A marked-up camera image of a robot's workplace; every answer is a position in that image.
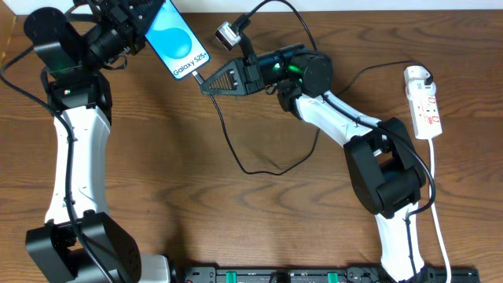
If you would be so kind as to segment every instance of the black cable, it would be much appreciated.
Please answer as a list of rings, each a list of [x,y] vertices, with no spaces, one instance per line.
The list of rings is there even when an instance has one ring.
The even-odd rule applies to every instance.
[[[311,44],[313,45],[313,49],[314,50],[318,50],[318,48],[316,47],[316,42],[314,41],[314,38],[313,38],[313,35],[311,34],[309,28],[307,27],[307,24],[306,22],[304,21],[304,19],[300,16],[299,12],[297,12],[297,10],[295,9],[294,6],[292,6],[292,4],[288,3],[287,1],[285,0],[265,0],[263,2],[261,2],[260,4],[258,4],[250,13],[248,13],[244,20],[241,21],[241,23],[244,23],[249,17],[251,17],[258,9],[260,9],[260,7],[264,6],[267,2],[271,2],[271,1],[278,1],[278,2],[282,2],[284,3],[285,5],[287,5],[288,7],[290,7],[290,9],[292,9],[293,13],[297,16],[297,18],[299,19],[300,23],[302,24],[302,26],[304,27],[304,29],[306,30],[306,33],[307,33],[307,36],[309,36],[309,40],[311,41]],[[220,108],[217,104],[217,101],[215,100],[215,97],[213,95],[210,94],[210,98],[211,98],[211,101],[213,102],[213,105],[215,106],[215,109],[217,110],[217,113],[218,113],[218,116],[220,117],[220,122],[222,123],[222,131],[223,131],[223,135],[225,136],[226,138],[226,141],[227,141],[227,145],[229,146],[229,149],[231,151],[231,153],[233,154],[234,156],[234,159],[236,160],[237,162],[237,165],[239,166],[239,168],[246,174],[246,175],[256,175],[256,174],[268,174],[268,175],[274,175],[274,176],[281,176],[285,173],[287,173],[288,171],[290,171],[291,169],[299,166],[302,162],[306,161],[314,152],[314,150],[316,149],[316,144],[318,143],[318,137],[320,136],[320,129],[318,128],[316,130],[316,134],[314,135],[314,143],[313,143],[313,147],[311,148],[311,150],[309,151],[309,153],[301,159],[301,161],[293,164],[292,166],[290,166],[289,168],[287,168],[286,170],[282,171],[282,172],[279,172],[279,173],[275,173],[275,172],[271,172],[271,171],[247,171],[246,169],[244,169],[243,167],[243,164],[241,164],[240,160],[239,160],[239,157],[237,157],[237,154],[236,152],[234,151],[234,147],[232,145],[232,143],[230,142],[230,139],[229,139],[229,135],[227,134],[227,129],[226,129],[226,123],[224,122],[223,120],[223,115],[222,115],[222,112],[220,111]]]
[[[26,90],[22,90],[21,88],[13,85],[11,82],[9,82],[6,78],[5,72],[8,68],[10,68],[12,65],[14,65],[16,62],[18,62],[20,59],[25,57],[28,53],[30,53],[33,50],[33,46],[30,46],[28,49],[26,49],[24,52],[21,54],[17,55],[14,59],[12,59],[9,63],[7,63],[5,66],[0,68],[0,79],[6,84],[8,87],[12,88],[13,90],[17,91],[20,94],[23,94],[25,97],[30,98],[34,102],[38,103],[41,105],[43,108],[45,108],[51,115],[56,117],[56,119],[63,125],[64,129],[67,132],[67,140],[68,140],[68,158],[67,158],[67,163],[66,163],[66,175],[65,175],[65,182],[64,182],[64,202],[66,204],[67,212],[68,212],[68,217],[70,219],[70,224],[72,225],[73,232],[77,236],[77,238],[80,241],[80,244],[86,251],[87,255],[93,260],[94,264],[100,269],[100,271],[103,273],[103,275],[108,279],[109,282],[115,283],[113,280],[112,275],[105,269],[103,266],[103,263],[99,260],[98,257],[94,254],[93,250],[87,243],[87,240],[85,238],[85,235],[82,233],[80,230],[80,227],[78,226],[75,217],[73,215],[73,203],[72,203],[72,157],[73,157],[73,135],[72,135],[72,129],[68,125],[68,123],[63,119],[60,113],[58,113],[54,108],[50,107],[47,103],[44,101],[40,100],[38,97],[34,96],[33,94],[28,93]],[[44,83],[44,79],[42,75],[46,76],[46,69],[42,70],[41,73],[41,79],[42,79],[42,84],[44,85],[44,89],[46,89],[46,84]]]
[[[311,41],[311,44],[313,45],[313,49],[318,50],[318,48],[316,47],[316,42],[314,41],[313,35],[309,31],[309,28],[307,27],[306,22],[304,22],[304,19],[300,16],[299,12],[297,12],[297,9],[294,6],[292,6],[292,4],[290,4],[288,1],[285,1],[285,0],[264,0],[264,1],[262,1],[252,11],[250,11],[250,13],[248,13],[243,19],[241,19],[240,23],[238,25],[245,23],[255,12],[257,12],[260,8],[262,8],[262,6],[264,6],[265,4],[272,2],[272,1],[281,2],[285,5],[287,5],[288,7],[290,7],[290,9],[297,16],[300,23],[302,24],[302,26],[306,30],[307,36],[309,36],[309,40]]]
[[[386,64],[378,64],[378,65],[374,65],[374,66],[370,66],[370,67],[367,67],[367,68],[364,68],[363,70],[361,70],[354,78],[353,80],[351,80],[351,82],[344,88],[342,89],[340,92],[338,92],[336,94],[336,96],[339,96],[341,95],[342,93],[344,93],[345,91],[349,90],[349,88],[353,85],[353,83],[356,81],[356,79],[365,71],[367,70],[370,70],[370,69],[373,69],[373,68],[379,68],[379,67],[385,67],[385,66],[390,66],[390,65],[393,65],[393,64],[409,64],[409,63],[413,63],[413,64],[418,64],[420,66],[423,66],[427,72],[429,72],[430,76],[429,78],[433,78],[433,74],[420,62],[417,62],[417,61],[397,61],[397,62],[391,62],[391,63],[386,63]],[[414,258],[413,258],[413,250],[412,250],[412,237],[410,235],[410,216],[412,215],[416,215],[418,213],[421,213],[423,211],[426,211],[427,209],[429,209],[433,203],[435,202],[435,195],[436,195],[436,188],[435,188],[435,181],[433,180],[433,176],[431,175],[431,172],[429,171],[428,169],[428,166],[426,165],[426,163],[419,157],[419,155],[417,155],[417,153],[410,147],[409,143],[403,139],[402,137],[400,137],[399,135],[393,133],[393,132],[390,132],[389,130],[386,130],[386,129],[383,129],[383,128],[380,128],[380,127],[376,127],[376,126],[373,126],[371,124],[368,124],[368,123],[365,123],[365,122],[362,122],[360,120],[360,118],[355,118],[353,117],[352,115],[350,115],[349,113],[345,112],[342,108],[338,107],[337,105],[333,104],[329,98],[325,95],[323,95],[323,99],[324,101],[326,101],[332,108],[334,108],[336,111],[340,112],[341,114],[343,114],[344,116],[346,116],[348,119],[352,120],[353,122],[355,123],[358,123],[362,126],[365,126],[365,127],[368,127],[369,129],[372,129],[372,130],[375,130],[376,132],[382,134],[382,135],[385,135],[387,136],[388,138],[390,138],[391,140],[399,143],[404,149],[406,149],[407,152],[409,152],[416,160],[417,162],[420,164],[420,166],[422,167],[424,173],[427,175],[428,177],[428,181],[430,183],[430,186],[431,186],[431,196],[430,196],[430,200],[422,207],[422,208],[418,208],[417,210],[415,211],[410,211],[410,212],[407,212],[406,214],[406,217],[404,219],[404,221],[406,222],[406,229],[407,229],[407,242],[408,242],[408,245],[409,245],[409,257],[410,257],[410,263],[412,265],[412,270],[413,270],[413,273],[414,273],[414,281],[417,282],[417,271],[416,271],[416,265],[414,264]]]

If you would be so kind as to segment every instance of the power strip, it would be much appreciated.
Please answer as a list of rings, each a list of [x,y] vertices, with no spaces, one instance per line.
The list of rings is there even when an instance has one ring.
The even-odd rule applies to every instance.
[[[405,72],[406,94],[417,139],[426,140],[442,133],[435,83],[425,84],[430,73],[421,66],[410,66]]]

